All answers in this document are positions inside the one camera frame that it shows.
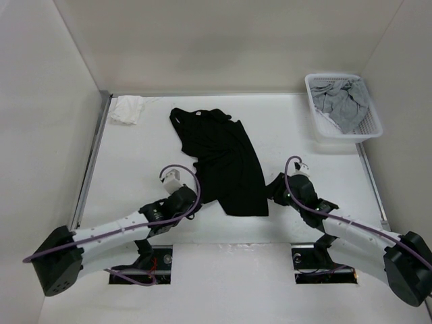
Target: white surface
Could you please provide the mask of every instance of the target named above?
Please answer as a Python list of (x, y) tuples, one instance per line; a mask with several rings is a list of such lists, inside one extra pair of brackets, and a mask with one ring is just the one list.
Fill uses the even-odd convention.
[(109, 113), (109, 117), (127, 125), (136, 125), (143, 109), (144, 97), (120, 96), (117, 98), (114, 109)]
[(330, 118), (326, 118), (324, 114), (315, 107), (311, 88), (309, 86), (311, 81), (322, 80), (335, 82), (336, 80), (352, 79), (357, 80), (360, 79), (360, 77), (352, 74), (309, 74), (304, 79), (308, 93), (310, 114), (313, 116), (315, 135), (319, 142), (329, 142), (330, 144), (361, 143), (368, 138), (380, 137), (383, 134), (381, 122), (379, 121), (375, 106), (370, 99), (366, 116), (358, 125), (358, 127), (348, 134), (343, 134), (340, 128), (335, 125), (334, 121), (332, 121)]
[[(319, 196), (347, 213), (380, 227), (379, 210), (367, 183), (356, 147), (316, 144), (304, 95), (148, 98), (137, 126), (107, 122), (97, 157), (82, 228), (121, 218), (167, 196), (159, 181), (168, 164), (192, 167), (194, 159), (181, 152), (181, 142), (169, 120), (174, 107), (195, 111), (219, 108), (240, 119), (261, 162), (266, 184), (284, 170), (291, 155), (310, 167)], [(194, 188), (193, 179), (181, 173)], [(218, 202), (205, 205), (193, 221), (187, 219), (152, 244), (310, 242), (321, 232), (309, 228), (299, 214), (269, 202), (269, 217), (227, 216)]]
[(420, 234), (429, 246), (431, 30), (432, 1), (405, 1), (362, 73), (385, 128), (365, 148), (389, 224)]
[[(395, 243), (351, 224), (351, 222), (355, 222), (370, 227), (368, 223), (357, 219), (356, 213), (348, 216), (342, 209), (336, 209), (331, 214), (349, 221), (349, 223), (346, 223), (332, 218), (323, 220), (325, 233), (339, 238), (332, 242), (331, 247), (328, 249), (331, 260), (361, 270), (387, 284), (383, 256), (386, 253), (385, 249), (394, 246)], [(400, 240), (397, 233), (384, 231), (380, 227), (374, 228), (396, 240)]]
[(55, 0), (100, 89), (303, 92), (359, 73), (402, 0)]
[(95, 273), (46, 298), (39, 323), (430, 324), (424, 305), (364, 273), (358, 285), (296, 285), (288, 244), (178, 244), (171, 285), (107, 282)]
[(122, 219), (118, 219), (110, 223), (89, 227), (86, 229), (77, 229), (76, 235), (74, 236), (75, 242), (85, 240), (93, 236), (121, 230), (120, 233), (114, 234), (112, 236), (77, 245), (78, 248), (82, 248), (84, 250), (84, 254), (82, 255), (83, 261), (92, 260), (98, 254), (101, 254), (107, 250), (111, 250), (117, 246), (121, 246), (122, 244), (132, 241), (145, 240), (151, 230), (147, 226), (138, 227), (130, 231), (124, 230), (126, 227), (138, 225), (139, 223), (142, 223), (142, 214), (138, 213), (138, 211), (135, 211), (132, 214), (123, 217)]
[(101, 98), (52, 0), (0, 1), (0, 322), (36, 323), (31, 265), (74, 211)]
[(129, 241), (126, 244), (102, 252), (94, 258), (91, 258), (91, 260), (85, 258), (82, 261), (83, 269), (80, 270), (78, 279), (89, 273), (110, 269), (118, 265), (131, 265), (139, 256), (140, 254), (138, 253), (138, 247), (135, 242)]

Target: black joint housing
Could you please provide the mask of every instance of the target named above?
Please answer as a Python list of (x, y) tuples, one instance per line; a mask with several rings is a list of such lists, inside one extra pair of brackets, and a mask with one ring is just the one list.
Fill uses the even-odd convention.
[(134, 242), (138, 248), (138, 258), (131, 265), (116, 265), (115, 267), (112, 267), (113, 270), (144, 269), (144, 266), (149, 263), (154, 255), (153, 247), (150, 245), (149, 241), (138, 240)]
[[(151, 223), (154, 221), (166, 221), (185, 213), (195, 203), (196, 198), (195, 192), (184, 185), (173, 192), (168, 198), (147, 204), (141, 207), (138, 212), (144, 214)], [(201, 204), (199, 203), (191, 214), (196, 213), (200, 208)], [(148, 236), (151, 237), (168, 232), (169, 229), (176, 226), (179, 221), (180, 220), (161, 225), (150, 225), (151, 232)]]
[[(432, 252), (421, 236), (408, 232), (400, 241), (432, 263)], [(391, 290), (407, 304), (420, 306), (432, 292), (432, 271), (398, 245), (385, 251), (385, 272)]]
[[(67, 226), (58, 227), (35, 253), (73, 242), (73, 236)], [(81, 270), (83, 252), (81, 248), (72, 246), (32, 260), (45, 296), (60, 294), (75, 283)]]
[[(297, 174), (288, 177), (288, 184), (295, 198), (308, 208), (322, 211), (324, 213), (329, 213), (334, 209), (339, 209), (336, 204), (318, 198), (312, 182), (305, 175)], [(266, 191), (268, 199), (273, 200), (281, 206), (293, 207), (299, 212), (301, 218), (303, 218), (307, 225), (324, 232), (323, 220), (326, 219), (326, 216), (312, 213), (297, 205), (286, 189), (283, 173), (280, 173), (276, 179), (266, 187)]]

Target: black cloth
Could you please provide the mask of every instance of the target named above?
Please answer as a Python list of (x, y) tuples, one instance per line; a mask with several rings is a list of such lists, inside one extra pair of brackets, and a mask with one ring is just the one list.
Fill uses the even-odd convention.
[(218, 200), (233, 216), (268, 216), (263, 170), (242, 123), (219, 109), (188, 113), (174, 108), (169, 116), (182, 151), (194, 163), (202, 202)]

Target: white towel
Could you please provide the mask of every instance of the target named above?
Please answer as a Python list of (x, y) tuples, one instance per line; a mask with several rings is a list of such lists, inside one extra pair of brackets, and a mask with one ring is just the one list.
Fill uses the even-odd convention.
[(144, 109), (144, 98), (140, 96), (119, 96), (114, 110), (109, 117), (124, 124), (138, 122), (140, 112)]

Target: white basket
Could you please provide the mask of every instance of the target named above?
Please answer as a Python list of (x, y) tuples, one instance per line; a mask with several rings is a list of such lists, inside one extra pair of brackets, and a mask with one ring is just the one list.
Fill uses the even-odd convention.
[(327, 144), (342, 144), (342, 143), (360, 143), (368, 138), (380, 137), (383, 134), (383, 128), (379, 121), (377, 111), (372, 100), (369, 99), (369, 109), (366, 117), (362, 120), (360, 125), (350, 133), (344, 134), (338, 126), (325, 117), (314, 105), (312, 100), (311, 88), (309, 82), (312, 80), (330, 81), (360, 79), (359, 76), (354, 74), (309, 74), (304, 81), (308, 91), (310, 113), (313, 117), (313, 125), (315, 136), (321, 143)]

